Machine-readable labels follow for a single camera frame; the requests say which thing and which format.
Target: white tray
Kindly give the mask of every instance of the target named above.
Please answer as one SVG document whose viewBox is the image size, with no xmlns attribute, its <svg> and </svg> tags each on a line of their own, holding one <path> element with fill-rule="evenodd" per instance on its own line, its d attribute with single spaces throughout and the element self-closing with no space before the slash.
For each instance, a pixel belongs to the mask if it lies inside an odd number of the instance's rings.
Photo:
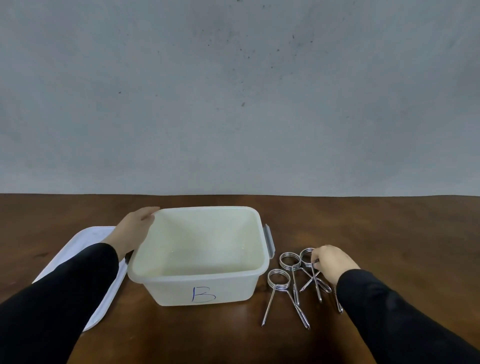
<svg viewBox="0 0 480 364">
<path fill-rule="evenodd" d="M 115 226 L 92 226 L 76 233 L 75 236 L 71 238 L 70 241 L 58 252 L 58 254 L 54 256 L 50 263 L 38 275 L 38 277 L 35 278 L 34 282 L 46 276 L 58 265 L 69 260 L 86 247 L 101 242 L 112 232 L 114 228 Z M 100 306 L 97 307 L 92 317 L 90 317 L 90 320 L 88 320 L 84 331 L 87 331 L 88 329 L 98 324 L 103 318 L 103 316 L 105 316 L 105 313 L 107 313 L 107 310 L 110 307 L 110 304 L 112 303 L 115 294 L 117 294 L 117 291 L 119 290 L 125 274 L 127 274 L 127 264 L 125 263 L 125 259 L 123 259 L 119 263 L 119 271 L 117 273 L 117 277 L 115 278 L 107 293 L 105 294 L 105 297 L 100 303 Z"/>
</svg>

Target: black long-sleeve shirt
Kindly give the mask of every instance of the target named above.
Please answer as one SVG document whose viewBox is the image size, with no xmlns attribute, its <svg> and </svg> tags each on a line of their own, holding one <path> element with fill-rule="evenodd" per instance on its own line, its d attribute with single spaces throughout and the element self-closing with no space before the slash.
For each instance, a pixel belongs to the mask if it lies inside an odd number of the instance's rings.
<svg viewBox="0 0 480 364">
<path fill-rule="evenodd" d="M 66 363 L 118 271 L 92 245 L 0 305 L 0 363 Z M 338 281 L 340 303 L 378 364 L 480 363 L 480 352 L 361 269 Z"/>
</svg>

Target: concrete wall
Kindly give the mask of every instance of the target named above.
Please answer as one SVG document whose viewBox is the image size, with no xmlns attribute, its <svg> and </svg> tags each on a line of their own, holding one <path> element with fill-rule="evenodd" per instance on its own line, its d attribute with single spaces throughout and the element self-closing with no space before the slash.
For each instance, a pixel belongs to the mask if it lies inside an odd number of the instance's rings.
<svg viewBox="0 0 480 364">
<path fill-rule="evenodd" d="M 480 194 L 478 0 L 5 0 L 0 192 Z"/>
</svg>

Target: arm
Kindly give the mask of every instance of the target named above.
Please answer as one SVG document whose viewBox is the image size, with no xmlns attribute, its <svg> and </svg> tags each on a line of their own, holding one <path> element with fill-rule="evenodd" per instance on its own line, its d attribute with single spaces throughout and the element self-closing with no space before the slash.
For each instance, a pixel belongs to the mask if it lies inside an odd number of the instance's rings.
<svg viewBox="0 0 480 364">
<path fill-rule="evenodd" d="M 324 245 L 312 262 L 337 284 L 338 300 L 378 364 L 480 363 L 480 352 L 408 304 L 342 250 Z"/>
<path fill-rule="evenodd" d="M 118 262 L 145 240 L 158 207 L 128 214 L 102 242 L 0 305 L 0 363 L 66 363 L 117 276 Z"/>
</svg>

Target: white plastic bin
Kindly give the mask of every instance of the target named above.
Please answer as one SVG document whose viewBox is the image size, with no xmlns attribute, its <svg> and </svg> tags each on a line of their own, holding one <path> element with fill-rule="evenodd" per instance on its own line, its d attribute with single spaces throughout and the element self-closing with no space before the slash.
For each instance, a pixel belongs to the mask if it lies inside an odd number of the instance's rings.
<svg viewBox="0 0 480 364">
<path fill-rule="evenodd" d="M 274 252 L 251 207 L 167 208 L 155 213 L 128 276 L 162 306 L 243 301 Z"/>
</svg>

